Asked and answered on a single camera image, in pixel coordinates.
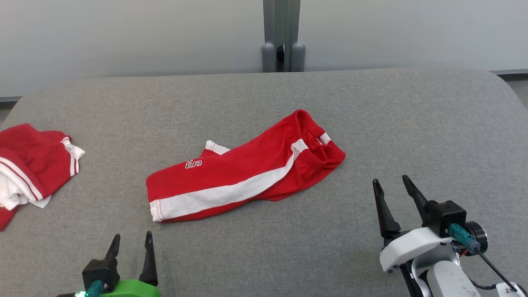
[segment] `white stripe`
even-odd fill
[[[30,203],[40,208],[44,208],[46,205],[48,205],[48,202],[50,202],[50,200],[51,200],[51,195],[39,201],[30,201]]]
[[[75,175],[75,158],[73,157],[73,154],[70,153],[70,176]]]
[[[209,151],[213,151],[217,153],[218,155],[223,155],[226,152],[230,151],[230,149],[228,149],[227,147],[221,146],[218,143],[214,143],[211,140],[208,140],[207,142],[205,142],[205,149]]]
[[[27,177],[27,175],[20,169],[18,166],[16,166],[13,162],[9,161],[6,158],[0,157],[0,161],[5,163],[7,166],[11,167],[13,171],[11,171],[8,167],[2,166],[3,168],[0,168],[0,171],[7,175],[8,177],[12,178],[13,181],[16,182],[16,180],[19,180],[22,182],[22,184],[19,184],[18,186],[22,186],[22,189],[27,189],[27,193],[24,194],[29,197],[30,200],[41,200],[42,194],[40,194],[40,191],[35,187],[35,185],[31,182],[30,178]]]
[[[254,197],[274,185],[290,171],[294,161],[308,146],[302,139],[291,144],[293,154],[284,167],[257,174],[233,185],[204,189],[150,202],[150,213],[154,222],[177,218],[204,209],[227,205]]]
[[[70,176],[74,176],[79,173],[79,159],[86,153],[83,149],[78,146],[71,144],[69,138],[62,140],[64,148],[70,153]]]
[[[326,132],[325,132],[325,134],[321,135],[319,138],[320,138],[325,144],[328,144],[328,143],[331,141],[330,136],[329,136],[328,134],[326,134]]]

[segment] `white wall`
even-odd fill
[[[526,0],[301,0],[305,71],[528,69]]]
[[[0,0],[0,97],[84,77],[260,72],[262,1]]]

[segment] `cable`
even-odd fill
[[[497,288],[497,284],[494,284],[492,286],[481,286],[477,283],[475,283],[472,279],[469,279],[471,281],[471,283],[473,284],[473,286],[481,289],[481,290],[493,290],[493,289],[496,289]]]
[[[528,293],[526,292],[526,290],[521,285],[519,285],[519,284],[516,284],[516,285],[519,287],[519,289],[521,289],[521,291],[523,291],[523,294],[525,296],[528,296]]]
[[[488,264],[489,267],[491,267],[491,269],[493,269],[493,271],[495,271],[495,273],[510,287],[512,288],[512,291],[513,292],[517,292],[517,288],[514,287],[512,285],[512,283],[510,283],[510,281],[508,279],[506,279],[504,277],[504,275],[502,275],[502,273],[495,267],[493,266],[493,264],[488,260],[488,258],[486,258],[486,256],[484,256],[484,254],[480,251],[480,248],[476,248],[475,251],[477,252],[477,254],[482,258],[482,260],[484,260],[484,262],[486,262],[486,264]]]

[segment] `red shorts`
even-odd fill
[[[43,208],[50,196],[79,173],[84,151],[59,131],[35,130],[30,124],[0,132],[0,231],[16,207],[32,203]]]
[[[197,159],[147,178],[153,221],[197,220],[251,200],[278,201],[330,174],[345,153],[304,110],[229,150],[208,141]]]

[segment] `gray table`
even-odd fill
[[[196,157],[205,141],[234,147],[297,108],[346,153],[314,187],[201,221],[152,222],[145,179]],[[163,296],[406,296],[384,274],[372,179],[402,228],[420,226],[401,175],[428,199],[452,199],[485,227],[486,255],[528,287],[528,113],[491,73],[390,69],[103,78],[21,99],[2,126],[58,129],[87,151],[81,172],[45,209],[23,207],[0,233],[2,296],[82,288],[81,270],[115,233],[122,278],[137,278],[154,234]],[[463,258],[467,275],[499,278]]]

